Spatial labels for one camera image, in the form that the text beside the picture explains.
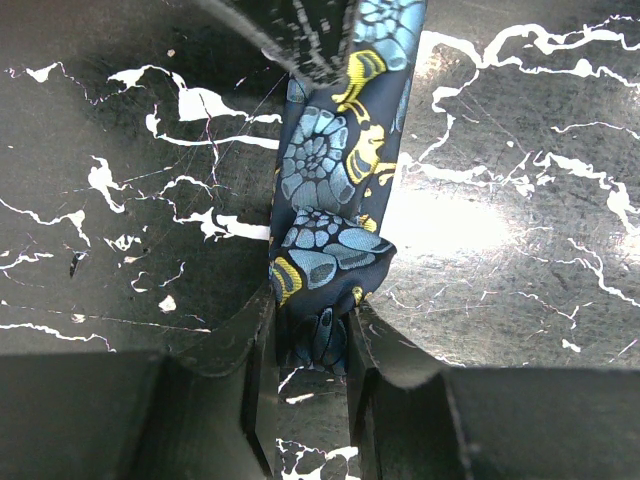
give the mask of black marble pattern surface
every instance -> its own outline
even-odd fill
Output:
[[[0,351],[215,335],[266,276],[285,72],[182,0],[10,0],[0,45]],[[633,1],[429,3],[383,318],[458,365],[640,365],[639,54]],[[357,478],[345,386],[282,375],[281,477]]]

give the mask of shell pattern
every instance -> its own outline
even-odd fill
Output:
[[[376,254],[387,252],[392,244],[338,215],[303,208],[282,247],[288,249],[297,270],[303,272],[307,288],[314,290],[333,280],[338,269],[372,264]]]
[[[282,159],[282,193],[297,210],[313,207],[337,212],[351,200],[355,187],[342,156],[348,129],[342,116],[306,107]]]
[[[418,45],[425,11],[422,0],[363,0],[353,39],[373,45],[390,71],[403,70]]]

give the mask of patterned fabric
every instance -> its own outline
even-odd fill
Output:
[[[426,0],[363,0],[348,81],[289,80],[271,213],[281,366],[346,373],[346,314],[382,283],[389,199]]]

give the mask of folded fabric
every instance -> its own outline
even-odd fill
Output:
[[[289,80],[271,212],[282,366],[344,375],[347,313],[386,277],[377,234],[395,173],[424,0],[363,0],[348,81]]]

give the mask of yellow pattern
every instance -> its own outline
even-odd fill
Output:
[[[350,109],[356,115],[359,124],[370,121],[369,112],[357,98],[369,81],[386,71],[384,60],[373,50],[353,52],[349,56],[349,65],[347,66],[349,84],[346,90],[344,93],[331,96],[331,99],[338,104],[338,112],[342,113]]]
[[[373,173],[382,173],[382,172],[386,172],[387,170],[395,170],[396,169],[396,163],[391,163],[391,162],[382,162],[382,163],[378,163],[378,165],[376,165],[376,169]]]
[[[380,183],[380,186],[384,187],[389,181],[389,179],[393,178],[395,174],[396,173],[393,172],[393,173],[385,173],[384,175],[380,175],[380,178],[378,178],[378,182]]]
[[[377,173],[386,172],[388,170],[393,170],[393,171],[391,173],[386,173],[378,177],[378,182],[380,183],[381,187],[384,187],[389,181],[389,179],[392,178],[393,175],[396,173],[395,172],[396,164],[391,162],[378,163],[378,165],[376,165],[375,171],[373,172],[374,174],[377,174]]]
[[[276,171],[273,175],[273,198],[271,199],[271,204],[273,205],[273,201],[276,197],[276,188],[278,185],[278,174],[280,173],[280,168],[276,168]]]
[[[280,287],[282,288],[282,300],[280,300],[280,306],[282,307],[287,300],[289,300],[291,295],[302,288],[302,278],[300,278],[298,271],[292,267],[285,258],[277,257],[274,264],[285,271],[293,284],[293,288],[287,289],[286,282],[284,281],[284,278],[282,278],[282,273],[280,273],[276,268],[273,269],[273,275],[276,277],[278,283],[280,283]]]
[[[356,146],[347,157],[347,172],[354,185],[358,185],[375,171],[380,161],[377,150],[383,144],[384,128],[381,125],[372,125],[368,130],[360,132]],[[361,164],[366,164],[368,168],[362,170]]]
[[[362,228],[367,230],[368,232],[375,232],[378,229],[378,222],[376,222],[373,218],[371,218],[368,214],[362,215],[358,219],[358,223]]]
[[[356,306],[360,305],[360,302],[362,301],[362,287],[353,287],[351,293],[356,301]]]

